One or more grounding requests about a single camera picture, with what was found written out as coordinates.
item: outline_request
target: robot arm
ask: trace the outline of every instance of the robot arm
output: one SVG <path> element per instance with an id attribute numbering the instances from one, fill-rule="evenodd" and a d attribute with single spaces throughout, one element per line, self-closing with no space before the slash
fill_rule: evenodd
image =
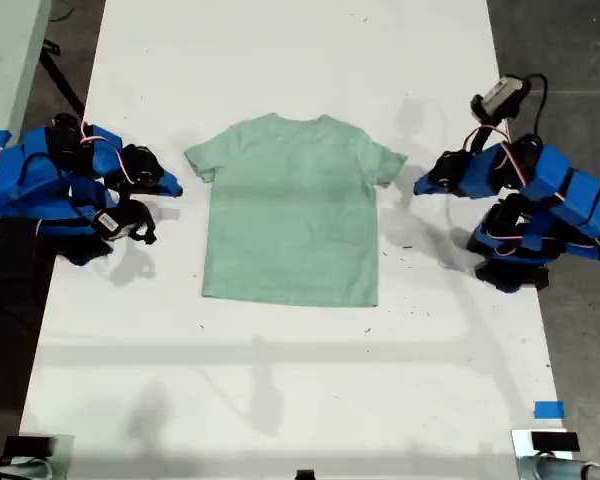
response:
<path id="1" fill-rule="evenodd" d="M 572 168 L 555 147 L 543 144 L 537 121 L 533 133 L 482 149 L 500 121 L 517 114 L 529 91 L 521 79 L 514 84 L 519 88 L 507 88 L 507 78 L 495 94 L 474 98 L 472 109 L 479 110 L 482 123 L 471 148 L 465 141 L 461 150 L 444 152 L 416 182 L 414 194 L 476 199 L 498 195 L 502 188 L 518 192 L 489 210 L 467 245 L 487 259 L 476 269 L 478 278 L 511 292 L 527 283 L 548 285 L 545 265 L 562 253 L 600 260 L 600 180 Z M 489 99 L 498 99 L 500 107 L 493 108 Z"/>
<path id="2" fill-rule="evenodd" d="M 156 240 L 148 208 L 131 199 L 136 193 L 183 190 L 148 148 L 123 148 L 120 137 L 67 114 L 0 151 L 0 216 L 38 219 L 36 235 L 78 265 L 110 253 L 107 242 L 123 236 Z"/>

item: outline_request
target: t-shirt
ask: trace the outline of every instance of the t-shirt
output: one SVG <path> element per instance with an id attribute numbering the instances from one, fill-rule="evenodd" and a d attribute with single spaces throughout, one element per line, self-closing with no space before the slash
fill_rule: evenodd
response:
<path id="1" fill-rule="evenodd" d="M 202 294 L 288 305 L 378 304 L 375 185 L 406 157 L 327 115 L 272 113 L 185 155 L 213 182 Z"/>

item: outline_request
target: white table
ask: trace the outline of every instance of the white table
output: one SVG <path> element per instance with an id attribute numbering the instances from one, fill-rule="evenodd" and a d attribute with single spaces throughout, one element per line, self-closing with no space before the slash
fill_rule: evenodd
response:
<path id="1" fill-rule="evenodd" d="M 51 0 L 0 0 L 0 130 L 17 142 Z"/>
<path id="2" fill-rule="evenodd" d="M 70 478 L 515 478 L 510 429 L 555 400 L 537 295 L 470 274 L 491 201 L 411 198 L 498 77 L 484 0 L 109 0 L 90 121 L 185 187 L 150 247 L 56 263 L 23 432 L 74 436 Z M 380 191 L 380 305 L 206 299 L 210 187 L 185 147 L 327 113 L 410 156 Z"/>

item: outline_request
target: white sticker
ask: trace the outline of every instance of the white sticker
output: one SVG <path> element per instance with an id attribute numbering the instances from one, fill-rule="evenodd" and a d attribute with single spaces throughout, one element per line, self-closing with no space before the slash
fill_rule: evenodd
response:
<path id="1" fill-rule="evenodd" d="M 113 218 L 111 218 L 106 213 L 103 213 L 98 217 L 98 221 L 104 225 L 107 230 L 111 232 L 115 232 L 118 229 L 118 222 L 116 222 Z"/>

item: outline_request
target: t-shirt sleeve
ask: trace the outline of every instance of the t-shirt sleeve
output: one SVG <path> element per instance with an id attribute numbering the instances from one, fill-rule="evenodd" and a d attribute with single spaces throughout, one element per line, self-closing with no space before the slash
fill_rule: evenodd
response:
<path id="1" fill-rule="evenodd" d="M 196 173 L 205 183 L 213 182 L 216 171 L 226 167 L 236 154 L 235 125 L 199 145 L 189 147 L 185 156 Z"/>
<path id="2" fill-rule="evenodd" d="M 407 156 L 389 150 L 361 133 L 356 154 L 365 178 L 372 185 L 387 187 L 398 176 Z"/>

